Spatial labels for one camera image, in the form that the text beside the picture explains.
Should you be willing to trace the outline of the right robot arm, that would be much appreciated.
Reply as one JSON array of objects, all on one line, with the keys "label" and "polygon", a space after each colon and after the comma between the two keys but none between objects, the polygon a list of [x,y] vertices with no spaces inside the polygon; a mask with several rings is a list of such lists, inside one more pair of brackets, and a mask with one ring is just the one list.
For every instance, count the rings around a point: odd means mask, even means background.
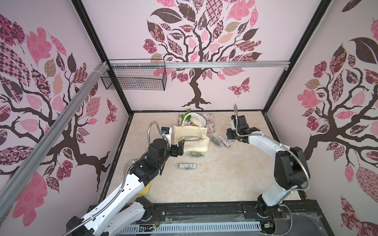
[{"label": "right robot arm", "polygon": [[226,131],[229,140],[253,145],[274,159],[274,182],[258,197],[257,213],[267,218],[294,191],[309,188],[310,171],[304,151],[286,146],[264,135],[256,127],[249,127],[245,116],[231,116],[231,128]]}]

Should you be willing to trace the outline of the cream canvas tote bag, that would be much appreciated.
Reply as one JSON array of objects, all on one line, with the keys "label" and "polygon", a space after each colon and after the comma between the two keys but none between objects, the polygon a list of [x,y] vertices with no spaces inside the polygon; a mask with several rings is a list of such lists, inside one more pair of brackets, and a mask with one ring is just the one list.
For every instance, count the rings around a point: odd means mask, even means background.
[{"label": "cream canvas tote bag", "polygon": [[[197,117],[198,125],[185,125],[188,116]],[[184,141],[184,151],[207,152],[210,138],[207,136],[208,128],[201,123],[201,117],[197,113],[188,113],[184,116],[181,126],[173,127],[173,144],[178,145]]]}]

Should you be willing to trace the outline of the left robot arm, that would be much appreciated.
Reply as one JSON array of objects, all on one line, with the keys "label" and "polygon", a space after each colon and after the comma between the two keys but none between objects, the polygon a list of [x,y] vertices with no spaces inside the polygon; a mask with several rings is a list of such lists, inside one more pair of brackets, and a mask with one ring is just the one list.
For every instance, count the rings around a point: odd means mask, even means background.
[{"label": "left robot arm", "polygon": [[145,197],[126,204],[157,175],[162,173],[170,157],[184,154],[185,140],[176,145],[160,138],[149,144],[147,150],[132,163],[121,184],[101,203],[83,217],[74,216],[66,224],[67,236],[115,236],[124,228],[152,216],[153,204]]}]

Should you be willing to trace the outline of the clear compass set case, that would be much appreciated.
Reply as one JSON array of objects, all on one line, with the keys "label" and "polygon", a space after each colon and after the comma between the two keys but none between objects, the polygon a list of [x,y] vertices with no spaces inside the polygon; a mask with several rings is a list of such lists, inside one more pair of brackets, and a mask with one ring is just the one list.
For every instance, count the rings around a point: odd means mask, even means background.
[{"label": "clear compass set case", "polygon": [[182,136],[180,140],[182,139],[184,139],[186,142],[199,142],[201,140],[199,136],[194,135]]}]

